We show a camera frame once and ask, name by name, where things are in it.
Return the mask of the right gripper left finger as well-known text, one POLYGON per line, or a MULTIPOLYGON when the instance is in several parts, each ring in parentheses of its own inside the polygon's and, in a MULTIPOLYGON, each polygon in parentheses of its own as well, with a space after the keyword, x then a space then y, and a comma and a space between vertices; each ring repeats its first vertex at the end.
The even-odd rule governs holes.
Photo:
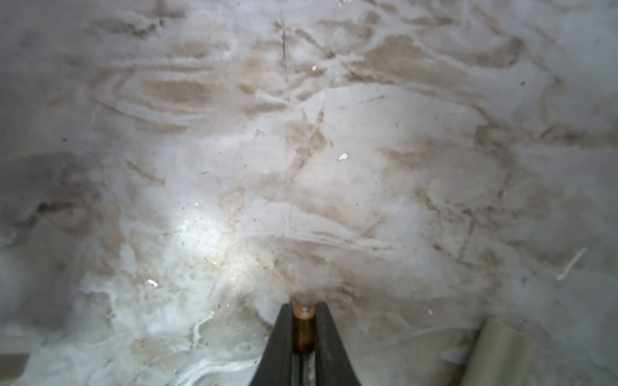
POLYGON ((291 386, 293 362, 293 310, 284 304, 275 321, 250 386, 291 386))

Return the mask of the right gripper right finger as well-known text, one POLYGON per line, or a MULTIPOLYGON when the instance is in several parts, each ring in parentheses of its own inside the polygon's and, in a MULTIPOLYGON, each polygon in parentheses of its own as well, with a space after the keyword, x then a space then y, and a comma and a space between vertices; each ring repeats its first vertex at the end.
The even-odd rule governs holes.
POLYGON ((317 386, 360 386, 325 302, 315 305, 315 382, 317 386))

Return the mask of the black copper AAA battery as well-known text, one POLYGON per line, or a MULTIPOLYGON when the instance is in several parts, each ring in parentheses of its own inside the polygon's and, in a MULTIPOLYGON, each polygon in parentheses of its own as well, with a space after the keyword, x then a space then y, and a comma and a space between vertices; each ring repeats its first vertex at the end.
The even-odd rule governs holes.
POLYGON ((294 349, 299 354, 311 353, 315 347, 315 306, 299 303, 293 308, 294 349))

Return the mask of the beige battery cover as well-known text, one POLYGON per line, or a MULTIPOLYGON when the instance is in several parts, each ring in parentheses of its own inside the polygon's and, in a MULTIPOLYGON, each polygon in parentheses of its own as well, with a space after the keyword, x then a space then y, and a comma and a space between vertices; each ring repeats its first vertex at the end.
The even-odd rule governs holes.
POLYGON ((536 343, 498 318, 488 318, 469 357, 460 385, 523 385, 536 343))

